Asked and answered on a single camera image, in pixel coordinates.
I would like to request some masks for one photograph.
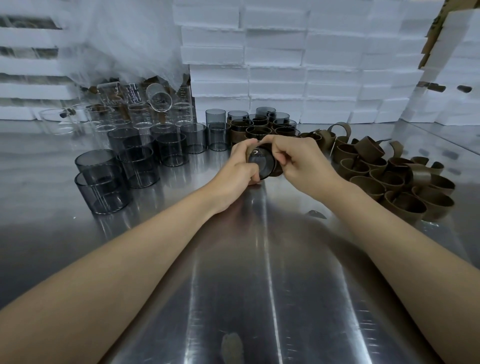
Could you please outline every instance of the plastic bag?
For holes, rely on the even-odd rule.
[[[53,20],[69,44],[59,49],[60,65],[83,87],[158,75],[178,89],[188,73],[171,0],[69,0]]]

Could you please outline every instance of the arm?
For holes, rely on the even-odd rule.
[[[0,363],[97,363],[193,235],[228,208],[258,166],[238,144],[206,186],[54,274],[0,311]]]
[[[314,140],[266,137],[285,177],[353,232],[446,363],[480,363],[480,271],[343,180]]]

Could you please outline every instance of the hand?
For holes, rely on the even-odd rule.
[[[262,141],[272,143],[272,153],[285,178],[314,199],[324,202],[334,189],[345,184],[312,138],[267,135]]]
[[[260,182],[258,165],[247,163],[247,148],[257,143],[256,139],[247,139],[235,144],[230,159],[216,176],[202,189],[215,199],[215,213],[226,210],[248,185]]]

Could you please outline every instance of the metal table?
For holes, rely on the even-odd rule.
[[[445,164],[456,208],[420,228],[480,267],[480,157],[402,121],[352,129]],[[0,307],[204,185],[228,158],[208,151],[162,168],[127,208],[96,217],[73,182],[73,160],[89,148],[87,138],[72,150],[52,135],[0,133]],[[246,363],[440,362],[348,239],[321,203],[282,176],[266,179],[202,227],[103,362],[222,363],[241,348]]]

